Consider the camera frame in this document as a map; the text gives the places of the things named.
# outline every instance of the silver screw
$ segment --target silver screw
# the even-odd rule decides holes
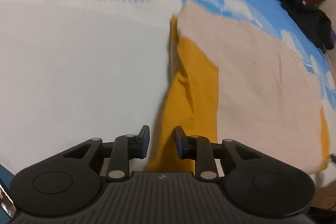
[[[212,180],[217,177],[217,174],[212,171],[204,171],[201,173],[201,178],[206,180]]]
[[[121,179],[125,176],[125,173],[121,170],[113,170],[109,172],[109,177],[112,179]]]

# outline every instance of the beige cloth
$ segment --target beige cloth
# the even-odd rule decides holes
[[[321,166],[321,99],[298,53],[249,22],[212,15],[188,0],[179,36],[219,69],[217,139],[235,139],[305,172]]]

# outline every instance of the folded garment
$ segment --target folded garment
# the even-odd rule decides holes
[[[299,53],[249,22],[212,15],[187,0],[171,24],[178,67],[149,170],[191,171],[172,130],[211,142],[235,139],[307,173],[324,169],[329,133],[318,77]]]
[[[313,6],[305,6],[303,0],[280,0],[289,16],[295,21],[306,37],[325,52],[334,48],[331,39],[331,21],[326,14]]]

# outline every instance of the blue cloth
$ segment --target blue cloth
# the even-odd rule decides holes
[[[7,187],[9,187],[9,184],[13,178],[13,174],[9,172],[6,168],[4,168],[2,165],[0,165],[0,178],[5,183]],[[9,222],[9,217],[6,215],[6,213],[0,208],[0,224],[6,224]]]

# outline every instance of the yellow cloth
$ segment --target yellow cloth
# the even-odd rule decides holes
[[[176,43],[182,65],[174,77],[163,113],[162,132],[147,169],[153,172],[194,171],[194,161],[177,156],[172,131],[182,126],[185,133],[217,142],[218,68],[187,37],[178,37],[176,17],[171,22],[171,43]]]

